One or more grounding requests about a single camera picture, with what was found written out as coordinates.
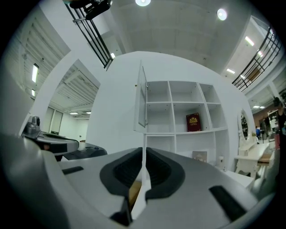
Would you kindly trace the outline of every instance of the ceiling light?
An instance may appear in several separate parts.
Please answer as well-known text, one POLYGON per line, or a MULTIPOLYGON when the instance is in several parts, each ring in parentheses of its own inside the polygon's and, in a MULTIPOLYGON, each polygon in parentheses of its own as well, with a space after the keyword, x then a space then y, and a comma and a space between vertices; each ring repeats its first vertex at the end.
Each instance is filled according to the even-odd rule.
POLYGON ((32 81, 36 83, 37 74, 38 74, 39 66, 37 64, 33 65, 33 73, 32 73, 32 81))
POLYGON ((245 40, 247 40, 247 42, 248 42, 251 46, 254 45, 253 41, 250 40, 249 37, 245 37, 245 40))
POLYGON ((232 73, 232 74, 235 73, 235 71, 232 71, 232 70, 230 70, 230 69, 227 69, 227 71, 230 72, 230 73, 232 73))
POLYGON ((225 12, 224 9, 219 9, 217 14, 218 14, 219 19, 222 21, 224 21, 227 18, 227 12, 225 12))
POLYGON ((150 4, 151 0, 135 0, 135 2, 139 6, 147 6, 150 4))

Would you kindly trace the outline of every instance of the robotic device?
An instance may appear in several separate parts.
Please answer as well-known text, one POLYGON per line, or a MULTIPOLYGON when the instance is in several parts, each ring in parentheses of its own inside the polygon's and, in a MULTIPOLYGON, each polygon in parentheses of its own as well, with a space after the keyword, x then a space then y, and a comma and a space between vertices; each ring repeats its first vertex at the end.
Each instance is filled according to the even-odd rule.
POLYGON ((99 14, 103 13, 104 11, 108 10, 112 5, 112 0, 79 0, 73 1, 70 3, 70 7, 74 9, 84 8, 86 13, 85 19, 92 20, 99 14))
POLYGON ((128 191, 141 170, 142 148, 57 162, 27 138, 0 137, 10 195, 46 228, 245 228, 272 198, 257 203, 217 168, 147 148, 151 189, 143 194, 146 208, 132 221, 128 191))
POLYGON ((55 155, 57 161, 60 161, 62 156, 68 160, 75 160, 107 154, 105 149, 99 146, 88 143, 81 143, 80 146, 77 140, 42 132, 40 130, 40 123, 39 117, 31 116, 24 128, 22 136, 31 139, 40 147, 40 149, 51 151, 55 155))

